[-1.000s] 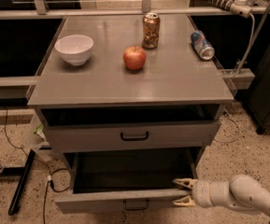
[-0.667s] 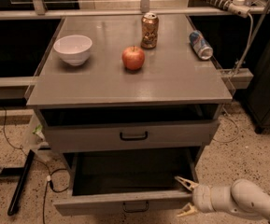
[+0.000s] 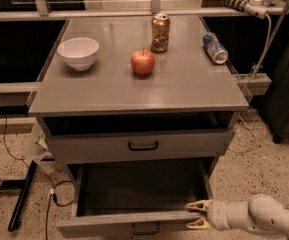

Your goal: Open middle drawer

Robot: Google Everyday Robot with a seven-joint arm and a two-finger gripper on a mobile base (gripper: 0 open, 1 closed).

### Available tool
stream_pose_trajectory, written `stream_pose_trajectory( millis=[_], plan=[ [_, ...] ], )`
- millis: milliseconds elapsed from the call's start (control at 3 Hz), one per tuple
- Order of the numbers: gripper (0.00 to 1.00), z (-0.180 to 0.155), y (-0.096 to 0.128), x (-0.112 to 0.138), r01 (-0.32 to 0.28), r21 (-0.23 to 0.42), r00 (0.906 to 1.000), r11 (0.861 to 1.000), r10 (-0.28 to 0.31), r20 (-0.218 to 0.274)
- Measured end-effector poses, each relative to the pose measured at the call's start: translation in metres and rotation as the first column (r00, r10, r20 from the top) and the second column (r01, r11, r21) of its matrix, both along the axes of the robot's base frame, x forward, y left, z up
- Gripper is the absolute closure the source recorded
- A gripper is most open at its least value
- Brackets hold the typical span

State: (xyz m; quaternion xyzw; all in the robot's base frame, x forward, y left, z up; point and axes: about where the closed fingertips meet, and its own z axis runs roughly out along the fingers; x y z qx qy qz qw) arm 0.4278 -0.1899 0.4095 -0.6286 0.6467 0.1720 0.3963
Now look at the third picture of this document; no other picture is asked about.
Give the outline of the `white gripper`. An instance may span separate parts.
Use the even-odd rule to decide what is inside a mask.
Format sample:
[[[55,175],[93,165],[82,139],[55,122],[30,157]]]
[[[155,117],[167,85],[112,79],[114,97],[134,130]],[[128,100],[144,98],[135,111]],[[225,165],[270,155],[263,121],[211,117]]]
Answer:
[[[199,200],[185,205],[188,211],[207,212],[207,219],[201,217],[186,224],[188,229],[219,231],[241,229],[244,219],[244,203],[221,200]]]

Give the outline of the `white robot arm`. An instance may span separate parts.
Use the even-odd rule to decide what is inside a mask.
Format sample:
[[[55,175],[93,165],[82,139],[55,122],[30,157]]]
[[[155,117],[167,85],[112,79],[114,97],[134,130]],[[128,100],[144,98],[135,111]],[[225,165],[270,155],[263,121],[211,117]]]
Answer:
[[[242,230],[262,237],[289,240],[289,210],[268,195],[258,194],[249,201],[199,200],[185,208],[205,213],[189,222],[189,229]]]

